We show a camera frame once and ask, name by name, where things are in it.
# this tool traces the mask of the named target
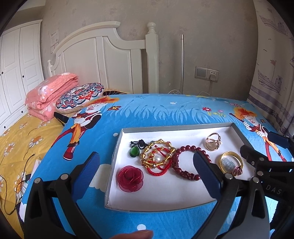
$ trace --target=jewelry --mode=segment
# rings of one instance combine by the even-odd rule
[[[199,174],[195,175],[193,173],[189,173],[188,171],[182,171],[182,169],[179,167],[179,156],[184,151],[191,151],[191,152],[201,151],[201,153],[204,154],[205,158],[207,158],[208,162],[211,163],[211,160],[209,159],[209,155],[206,154],[205,150],[201,150],[200,147],[196,148],[196,146],[194,146],[194,145],[192,145],[192,146],[186,145],[186,147],[182,146],[179,149],[177,149],[176,152],[173,154],[173,158],[172,158],[173,165],[172,166],[173,166],[173,169],[176,171],[176,173],[179,174],[183,178],[198,181],[200,179]]]
[[[170,149],[167,149],[165,147],[158,147],[155,144],[165,144],[167,147],[169,147]],[[149,153],[149,157],[146,158],[146,153],[152,148],[152,146],[154,145],[154,150]],[[165,142],[162,139],[159,139],[158,141],[151,141],[150,144],[145,148],[144,152],[141,154],[141,164],[142,166],[144,166],[147,171],[153,175],[153,176],[161,176],[163,174],[165,174],[167,172],[167,170],[170,168],[172,161],[170,160],[169,163],[167,164],[167,161],[169,159],[171,159],[171,157],[173,156],[173,153],[175,152],[176,148],[171,146],[171,143],[169,141]],[[160,158],[156,158],[155,157],[155,153],[160,153],[162,154],[165,158],[163,160],[160,160]],[[154,173],[151,171],[150,168],[158,168],[160,169],[162,172],[160,173]]]
[[[209,138],[212,135],[217,135],[218,139],[215,140],[215,139]],[[212,133],[212,134],[208,135],[208,137],[205,140],[205,146],[209,151],[217,150],[222,143],[223,142],[221,142],[221,137],[218,133]]]
[[[148,144],[146,144],[144,142],[144,140],[139,140],[139,141],[131,141],[130,147],[130,156],[135,158],[138,157],[140,155],[140,149],[145,148],[146,146],[148,146]]]
[[[228,155],[234,157],[238,161],[239,165],[236,166],[232,160],[227,158],[226,156]],[[223,173],[228,172],[231,173],[233,176],[239,176],[243,173],[243,161],[238,154],[232,151],[223,153],[218,161],[218,166]]]
[[[119,171],[117,181],[124,192],[136,192],[143,186],[143,177],[141,169],[129,165]]]

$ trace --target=headboard panel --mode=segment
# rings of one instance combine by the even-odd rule
[[[55,64],[48,61],[50,76],[63,72],[79,75],[80,84],[100,82],[105,88],[142,93],[141,50],[146,49],[149,93],[158,93],[158,36],[148,23],[145,40],[125,41],[116,28],[120,22],[95,23],[64,38],[54,50]]]

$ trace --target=green pendant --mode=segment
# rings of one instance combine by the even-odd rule
[[[130,156],[135,158],[135,157],[138,157],[140,154],[140,150],[138,148],[138,146],[133,146],[130,150]]]

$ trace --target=metal screw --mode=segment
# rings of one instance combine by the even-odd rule
[[[262,171],[258,171],[258,172],[257,172],[257,175],[258,175],[258,176],[262,176],[262,175],[263,175],[263,172],[262,172]]]
[[[257,177],[253,177],[253,182],[259,183],[259,179]]]
[[[34,183],[39,183],[41,182],[41,179],[39,177],[37,177],[35,180],[34,180]]]
[[[226,177],[227,179],[232,179],[232,178],[233,178],[233,175],[231,175],[230,173],[226,173],[226,174],[225,174],[225,177]]]
[[[69,175],[68,175],[67,173],[64,173],[63,175],[60,176],[60,178],[61,178],[62,180],[65,180],[65,179],[67,179],[68,177],[69,177]]]

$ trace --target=gray wallpaper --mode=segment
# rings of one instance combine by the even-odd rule
[[[246,100],[258,44],[252,0],[47,0],[41,11],[41,59],[48,77],[50,34],[59,41],[73,31],[102,21],[120,21],[124,40],[144,39],[146,24],[159,37],[159,89],[179,88],[180,34],[185,39],[184,93],[208,92],[209,81],[195,79],[195,66],[219,70],[212,96]]]

